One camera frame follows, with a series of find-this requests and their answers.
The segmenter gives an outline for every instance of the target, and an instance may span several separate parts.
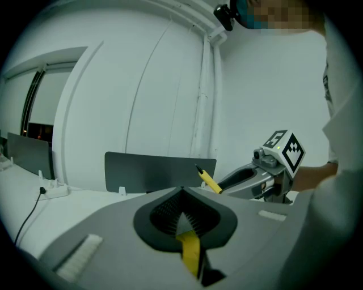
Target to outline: white table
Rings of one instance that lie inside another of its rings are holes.
[[[35,205],[31,191],[37,186],[38,176],[17,165],[0,172],[0,218],[13,241]],[[122,196],[118,193],[77,189],[71,190],[67,197],[38,201],[17,244],[39,258],[52,241],[93,212],[144,194]]]

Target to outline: power strip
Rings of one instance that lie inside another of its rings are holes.
[[[59,187],[55,187],[55,188],[49,188],[49,187],[44,187],[44,188],[46,190],[46,193],[40,195],[40,197],[39,197],[40,201],[43,201],[45,199],[57,198],[57,197],[66,197],[67,195],[69,195],[67,184],[60,185]],[[39,187],[34,187],[34,189],[33,189],[34,200],[38,199],[39,190],[40,190]]]
[[[42,194],[39,197],[39,191],[41,187],[44,187],[46,192],[45,194]],[[43,177],[42,171],[41,170],[39,171],[39,187],[34,187],[33,189],[33,196],[35,200],[37,200],[38,197],[40,201],[44,199],[66,197],[68,194],[69,194],[69,189],[67,184],[60,185],[58,183],[58,179],[46,180]]]
[[[13,165],[14,165],[14,160],[12,158],[9,160],[0,153],[0,171],[4,171],[5,169]]]

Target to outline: person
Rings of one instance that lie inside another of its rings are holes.
[[[283,34],[315,31],[327,43],[327,64],[323,74],[325,99],[332,118],[344,102],[362,96],[362,73],[349,47],[331,20],[306,0],[235,0],[240,24],[249,29],[279,29]],[[338,158],[329,147],[328,163],[321,167],[300,167],[292,190],[316,188],[338,171]]]

